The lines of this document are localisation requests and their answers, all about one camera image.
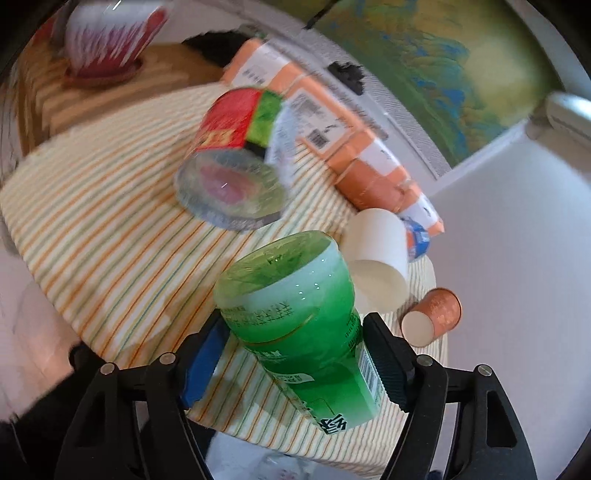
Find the black object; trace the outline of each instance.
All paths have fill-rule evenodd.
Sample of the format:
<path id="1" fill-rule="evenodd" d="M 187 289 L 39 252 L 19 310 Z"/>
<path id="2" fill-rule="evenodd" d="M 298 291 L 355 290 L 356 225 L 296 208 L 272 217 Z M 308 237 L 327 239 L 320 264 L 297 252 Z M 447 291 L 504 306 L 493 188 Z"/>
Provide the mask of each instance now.
<path id="1" fill-rule="evenodd" d="M 357 95 L 363 95 L 363 71 L 359 65 L 341 64 L 334 61 L 329 65 L 329 72 L 343 85 Z"/>
<path id="2" fill-rule="evenodd" d="M 227 32 L 207 32 L 188 38 L 184 45 L 199 50 L 206 60 L 218 67 L 225 67 L 250 37 L 236 30 Z"/>
<path id="3" fill-rule="evenodd" d="M 63 443 L 56 480 L 212 480 L 185 417 L 182 370 L 197 358 L 206 335 L 223 319 L 215 310 L 177 354 L 146 367 L 96 374 Z M 363 337 L 390 398 L 410 412 L 382 480 L 425 480 L 446 403 L 459 413 L 445 479 L 535 480 L 530 451 L 505 392 L 490 367 L 479 373 L 443 368 L 417 356 L 377 313 L 365 317 Z M 150 423 L 140 434 L 134 401 L 146 401 Z M 149 445 L 155 453 L 146 454 Z"/>
<path id="4" fill-rule="evenodd" d="M 165 353 L 145 367 L 119 370 L 104 364 L 96 373 L 67 431 L 56 480 L 212 480 L 185 415 L 196 360 L 212 345 L 212 335 L 228 338 L 218 309 L 202 329 L 185 338 L 177 354 Z M 140 431 L 136 401 L 148 404 L 149 422 Z M 206 444 L 213 432 L 206 433 Z"/>
<path id="5" fill-rule="evenodd" d="M 363 320 L 363 339 L 390 399 L 410 414 L 382 480 L 427 477 L 446 403 L 458 403 L 445 480 L 535 480 L 534 462 L 515 411 L 492 368 L 444 368 L 417 356 L 379 314 Z"/>
<path id="6" fill-rule="evenodd" d="M 330 12 L 330 9 L 333 8 L 339 2 L 340 0 L 330 0 L 322 10 L 320 10 L 316 15 L 314 15 L 312 18 L 308 20 L 308 23 L 304 28 L 306 30 L 310 30 L 311 28 L 313 28 L 314 25 L 316 25 L 316 22 L 320 20 L 323 16 L 325 16 L 328 12 Z"/>

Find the copper cup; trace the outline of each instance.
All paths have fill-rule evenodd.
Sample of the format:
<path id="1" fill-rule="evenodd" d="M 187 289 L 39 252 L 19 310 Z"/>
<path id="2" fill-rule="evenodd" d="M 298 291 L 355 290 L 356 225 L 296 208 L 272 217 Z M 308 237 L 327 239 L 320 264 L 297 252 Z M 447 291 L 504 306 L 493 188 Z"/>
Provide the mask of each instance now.
<path id="1" fill-rule="evenodd" d="M 400 188 L 358 159 L 340 175 L 335 187 L 359 210 L 381 208 L 396 213 L 404 199 Z"/>
<path id="2" fill-rule="evenodd" d="M 424 347 L 453 330 L 461 317 L 457 295 L 447 288 L 434 288 L 402 318 L 402 336 L 412 346 Z"/>

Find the wall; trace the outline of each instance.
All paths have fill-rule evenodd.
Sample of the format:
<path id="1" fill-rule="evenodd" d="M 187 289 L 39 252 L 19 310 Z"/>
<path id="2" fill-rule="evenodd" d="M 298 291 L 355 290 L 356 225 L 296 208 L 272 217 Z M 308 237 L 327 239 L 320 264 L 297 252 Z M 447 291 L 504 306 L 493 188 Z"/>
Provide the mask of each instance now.
<path id="1" fill-rule="evenodd" d="M 464 306 L 450 366 L 495 369 L 540 480 L 555 479 L 591 429 L 590 179 L 590 152 L 551 130 L 432 197 L 446 222 L 430 251 L 437 283 Z"/>

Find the paper cup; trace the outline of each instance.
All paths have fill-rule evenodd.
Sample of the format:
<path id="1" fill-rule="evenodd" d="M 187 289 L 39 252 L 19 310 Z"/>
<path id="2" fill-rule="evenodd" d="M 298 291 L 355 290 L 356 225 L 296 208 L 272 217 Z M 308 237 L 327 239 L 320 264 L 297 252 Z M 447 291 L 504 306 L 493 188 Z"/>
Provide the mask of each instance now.
<path id="1" fill-rule="evenodd" d="M 427 346 L 453 330 L 461 316 L 457 295 L 447 288 L 434 288 L 402 318 L 402 336 L 412 346 Z"/>
<path id="2" fill-rule="evenodd" d="M 359 212 L 347 225 L 340 250 L 359 313 L 393 312 L 407 300 L 407 233 L 394 213 L 377 208 Z"/>

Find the plastic bottle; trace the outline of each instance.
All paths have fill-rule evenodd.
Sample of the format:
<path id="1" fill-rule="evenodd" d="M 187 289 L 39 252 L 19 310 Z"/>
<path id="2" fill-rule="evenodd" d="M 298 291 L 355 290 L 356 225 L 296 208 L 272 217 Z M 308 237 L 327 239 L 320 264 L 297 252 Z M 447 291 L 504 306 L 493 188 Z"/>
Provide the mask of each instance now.
<path id="1" fill-rule="evenodd" d="M 297 233 L 243 257 L 220 276 L 214 298 L 246 349 L 326 433 L 377 414 L 381 383 L 331 237 Z"/>

